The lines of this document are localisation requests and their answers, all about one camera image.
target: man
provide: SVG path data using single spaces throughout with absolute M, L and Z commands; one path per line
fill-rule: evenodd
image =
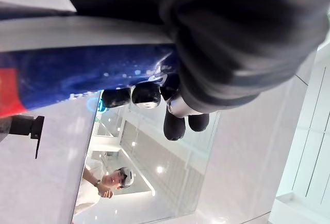
M 134 182 L 135 174 L 128 167 L 122 167 L 109 175 L 105 175 L 101 161 L 87 159 L 74 214 L 92 207 L 101 197 L 111 198 L 112 187 L 116 189 L 127 188 Z

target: white shirt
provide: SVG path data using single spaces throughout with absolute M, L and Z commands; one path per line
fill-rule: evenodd
M 104 171 L 101 161 L 86 159 L 86 168 L 94 175 L 94 177 L 102 179 Z M 81 179 L 74 214 L 78 214 L 81 211 L 92 207 L 94 204 L 98 203 L 100 198 L 97 188 L 87 180 Z

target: hand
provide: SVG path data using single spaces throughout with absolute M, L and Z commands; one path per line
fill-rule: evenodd
M 102 183 L 97 186 L 97 189 L 98 189 L 98 194 L 101 197 L 111 198 L 113 196 L 113 192 L 111 191 L 111 189 Z

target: red stripe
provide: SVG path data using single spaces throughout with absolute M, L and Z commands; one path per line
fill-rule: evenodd
M 0 117 L 26 112 L 17 90 L 16 70 L 0 68 Z

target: wristwatch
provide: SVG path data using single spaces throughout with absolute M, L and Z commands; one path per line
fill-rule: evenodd
M 94 184 L 94 186 L 97 188 L 99 184 L 101 184 L 101 180 L 100 179 L 97 180 L 97 182 Z

